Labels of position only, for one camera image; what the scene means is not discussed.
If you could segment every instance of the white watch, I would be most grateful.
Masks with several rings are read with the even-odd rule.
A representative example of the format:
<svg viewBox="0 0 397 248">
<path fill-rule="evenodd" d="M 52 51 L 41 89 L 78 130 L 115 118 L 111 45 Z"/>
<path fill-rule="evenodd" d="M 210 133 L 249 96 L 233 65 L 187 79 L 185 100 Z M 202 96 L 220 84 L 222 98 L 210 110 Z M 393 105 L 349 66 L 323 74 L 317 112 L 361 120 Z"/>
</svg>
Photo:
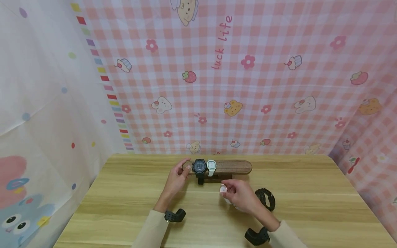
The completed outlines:
<svg viewBox="0 0 397 248">
<path fill-rule="evenodd" d="M 212 177 L 216 170 L 216 162 L 214 160 L 209 159 L 207 161 L 207 168 L 208 168 L 208 176 Z"/>
</svg>

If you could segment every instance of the colorful stripe border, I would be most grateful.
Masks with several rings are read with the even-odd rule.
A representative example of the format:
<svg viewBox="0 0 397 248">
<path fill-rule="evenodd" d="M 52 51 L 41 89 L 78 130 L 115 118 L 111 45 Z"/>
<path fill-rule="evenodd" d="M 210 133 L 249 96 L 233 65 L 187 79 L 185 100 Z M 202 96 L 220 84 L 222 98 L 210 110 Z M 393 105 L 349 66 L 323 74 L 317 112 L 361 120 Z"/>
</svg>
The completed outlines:
<svg viewBox="0 0 397 248">
<path fill-rule="evenodd" d="M 125 149 L 127 150 L 128 153 L 134 153 L 134 147 L 131 142 L 127 125 L 125 123 L 123 111 L 117 98 L 117 92 L 114 91 L 113 87 L 110 85 L 110 79 L 106 75 L 106 69 L 102 67 L 103 66 L 102 60 L 100 59 L 98 50 L 95 48 L 95 42 L 91 39 L 91 32 L 87 28 L 87 23 L 85 21 L 85 18 L 82 16 L 80 5 L 78 3 L 71 3 L 70 6 L 76 14 L 77 22 L 81 25 L 81 31 L 87 37 L 86 38 L 87 45 L 89 46 L 91 54 L 94 57 L 94 62 L 97 66 L 96 69 L 100 74 L 100 79 L 104 84 L 103 88 L 106 92 L 106 97 L 108 98 L 110 107 L 113 110 L 114 117 L 119 127 L 119 132 L 123 140 Z"/>
</svg>

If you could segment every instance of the watch face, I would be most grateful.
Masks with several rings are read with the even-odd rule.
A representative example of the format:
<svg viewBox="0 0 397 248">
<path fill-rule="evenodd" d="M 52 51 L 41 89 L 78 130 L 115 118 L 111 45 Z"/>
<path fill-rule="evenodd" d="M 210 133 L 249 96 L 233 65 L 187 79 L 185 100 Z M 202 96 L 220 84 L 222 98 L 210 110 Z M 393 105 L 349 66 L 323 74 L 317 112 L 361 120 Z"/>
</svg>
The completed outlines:
<svg viewBox="0 0 397 248">
<path fill-rule="evenodd" d="M 214 161 L 208 161 L 207 166 L 209 169 L 215 169 L 216 168 L 216 164 Z"/>
<path fill-rule="evenodd" d="M 205 171 L 205 169 L 206 169 L 205 162 L 203 162 L 203 161 L 196 161 L 195 164 L 194 164 L 194 166 L 193 166 L 193 169 L 194 169 L 194 171 L 197 172 L 197 173 L 201 173 L 201 172 Z"/>
</svg>

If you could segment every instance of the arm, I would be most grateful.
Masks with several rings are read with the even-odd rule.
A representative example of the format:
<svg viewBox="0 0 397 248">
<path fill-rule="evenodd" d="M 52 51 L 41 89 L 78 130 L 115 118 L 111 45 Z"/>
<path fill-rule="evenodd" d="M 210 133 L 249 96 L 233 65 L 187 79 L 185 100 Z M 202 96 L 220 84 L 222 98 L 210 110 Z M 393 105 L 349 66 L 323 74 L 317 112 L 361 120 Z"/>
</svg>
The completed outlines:
<svg viewBox="0 0 397 248">
<path fill-rule="evenodd" d="M 164 219 L 165 212 L 176 193 L 185 184 L 190 166 L 183 170 L 182 165 L 188 160 L 190 158 L 185 158 L 171 169 L 163 192 L 153 210 L 150 211 L 131 248 L 160 248 L 168 227 L 168 221 Z"/>
<path fill-rule="evenodd" d="M 262 205 L 249 184 L 242 180 L 223 180 L 228 188 L 222 196 L 246 213 L 253 215 L 268 231 L 273 248 L 307 248 L 292 229 L 279 221 Z"/>
<path fill-rule="evenodd" d="M 307 248 L 285 221 L 280 222 L 263 205 L 253 215 L 269 231 L 269 243 L 273 248 Z"/>
</svg>

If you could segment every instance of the cartoon eye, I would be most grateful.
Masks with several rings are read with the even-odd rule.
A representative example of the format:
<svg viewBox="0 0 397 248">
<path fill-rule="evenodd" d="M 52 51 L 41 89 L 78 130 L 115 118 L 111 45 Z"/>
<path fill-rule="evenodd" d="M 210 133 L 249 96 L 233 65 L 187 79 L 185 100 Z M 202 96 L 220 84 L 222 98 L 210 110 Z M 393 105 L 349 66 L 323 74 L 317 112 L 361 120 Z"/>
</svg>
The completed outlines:
<svg viewBox="0 0 397 248">
<path fill-rule="evenodd" d="M 21 219 L 21 217 L 22 216 L 20 214 L 14 214 L 14 215 L 8 217 L 7 219 L 5 219 L 1 226 L 4 228 L 11 227 L 11 226 L 15 225 L 17 223 L 17 221 L 19 221 Z"/>
<path fill-rule="evenodd" d="M 21 234 L 25 232 L 29 228 L 29 226 L 30 226 L 30 221 L 28 220 L 19 223 L 18 226 L 14 228 L 14 234 Z"/>
</svg>

